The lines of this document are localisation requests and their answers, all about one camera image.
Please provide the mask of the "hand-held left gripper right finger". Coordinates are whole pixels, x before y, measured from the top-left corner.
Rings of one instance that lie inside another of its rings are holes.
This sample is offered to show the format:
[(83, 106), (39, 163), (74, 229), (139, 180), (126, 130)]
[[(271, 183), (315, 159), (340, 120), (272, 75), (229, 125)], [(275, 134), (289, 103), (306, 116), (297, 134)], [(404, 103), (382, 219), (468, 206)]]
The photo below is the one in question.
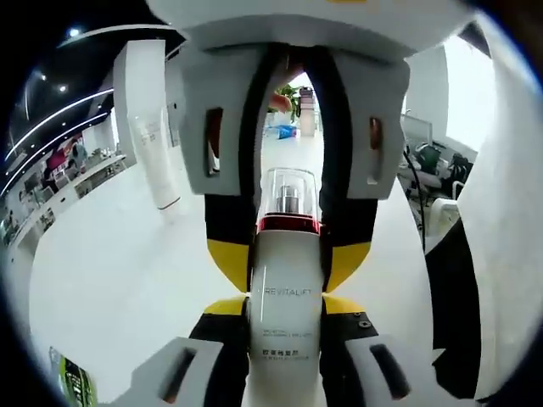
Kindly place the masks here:
[(327, 401), (439, 400), (431, 365), (345, 298), (323, 296), (319, 373)]

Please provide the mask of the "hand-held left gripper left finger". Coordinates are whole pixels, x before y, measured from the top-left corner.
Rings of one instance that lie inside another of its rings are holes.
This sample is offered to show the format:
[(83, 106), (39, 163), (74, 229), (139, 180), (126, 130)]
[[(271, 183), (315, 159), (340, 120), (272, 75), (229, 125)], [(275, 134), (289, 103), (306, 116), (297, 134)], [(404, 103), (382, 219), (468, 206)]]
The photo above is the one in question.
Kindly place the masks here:
[(133, 372), (116, 403), (241, 403), (249, 374), (246, 295), (205, 308), (188, 337), (176, 337)]

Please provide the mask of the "person's right hand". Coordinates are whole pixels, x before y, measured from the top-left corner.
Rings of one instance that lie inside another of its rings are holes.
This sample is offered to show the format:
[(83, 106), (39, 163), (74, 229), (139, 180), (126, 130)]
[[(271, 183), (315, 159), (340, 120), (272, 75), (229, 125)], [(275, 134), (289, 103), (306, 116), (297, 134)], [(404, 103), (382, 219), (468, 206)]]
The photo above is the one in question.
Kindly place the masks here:
[(270, 110), (276, 110), (281, 113), (289, 112), (293, 108), (291, 98), (288, 95), (283, 95), (279, 92), (274, 92), (271, 95), (270, 102), (268, 103)]

